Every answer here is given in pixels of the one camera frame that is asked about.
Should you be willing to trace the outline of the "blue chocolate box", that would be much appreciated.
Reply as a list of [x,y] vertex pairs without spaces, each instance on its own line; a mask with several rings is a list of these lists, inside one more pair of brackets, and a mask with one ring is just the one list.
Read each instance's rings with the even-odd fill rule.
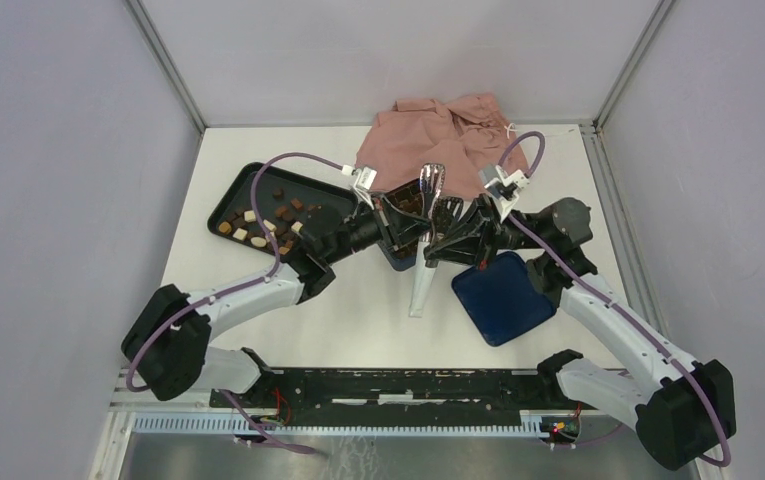
[[[382,198],[383,193],[375,194],[375,197]],[[400,210],[422,215],[423,214],[423,195],[421,207],[398,207]],[[406,271],[412,268],[416,263],[416,255],[418,253],[417,241],[411,242],[405,247],[400,249],[394,249],[388,247],[383,240],[377,243],[378,249],[382,252],[383,256],[387,259],[391,268],[398,272]]]

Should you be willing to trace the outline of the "silver metal tongs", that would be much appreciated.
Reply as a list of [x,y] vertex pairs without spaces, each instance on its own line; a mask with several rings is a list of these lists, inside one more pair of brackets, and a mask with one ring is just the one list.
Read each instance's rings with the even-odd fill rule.
[[430,221],[430,229],[423,233],[417,242],[416,271],[409,307],[409,316],[412,318],[423,316],[438,266],[437,260],[425,258],[424,251],[437,237],[446,234],[452,223],[461,215],[464,206],[461,198],[442,195],[445,179],[446,169],[442,164],[427,163],[421,168],[419,188],[423,200],[422,215]]

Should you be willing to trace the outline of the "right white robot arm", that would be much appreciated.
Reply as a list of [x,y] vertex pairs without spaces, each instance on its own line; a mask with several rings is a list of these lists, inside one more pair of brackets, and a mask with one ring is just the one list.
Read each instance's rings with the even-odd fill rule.
[[661,466],[678,470],[700,459],[718,468],[732,462],[735,434],[734,378],[719,360],[707,362],[656,331],[598,273],[582,246],[592,239],[590,208],[562,198],[537,213],[501,215],[487,194],[460,215],[426,201],[431,225],[425,256],[431,261],[484,269],[500,250],[542,249],[527,261],[535,290],[576,319],[627,370],[607,371],[579,353],[543,362],[535,382],[538,400],[560,408],[575,400],[608,414],[635,432]]

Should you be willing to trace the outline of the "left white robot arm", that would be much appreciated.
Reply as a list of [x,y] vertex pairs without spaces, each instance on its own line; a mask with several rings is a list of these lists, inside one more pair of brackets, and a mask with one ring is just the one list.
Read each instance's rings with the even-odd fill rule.
[[336,278],[333,264],[377,243],[400,249],[431,231],[434,203],[419,195],[408,209],[373,193],[349,216],[319,205],[294,224],[294,244],[272,267],[224,286],[193,293],[168,284],[156,290],[124,336],[121,351],[130,374],[168,401],[192,387],[228,390],[248,407],[272,394],[264,363],[247,348],[223,350],[212,341],[273,310],[305,303]]

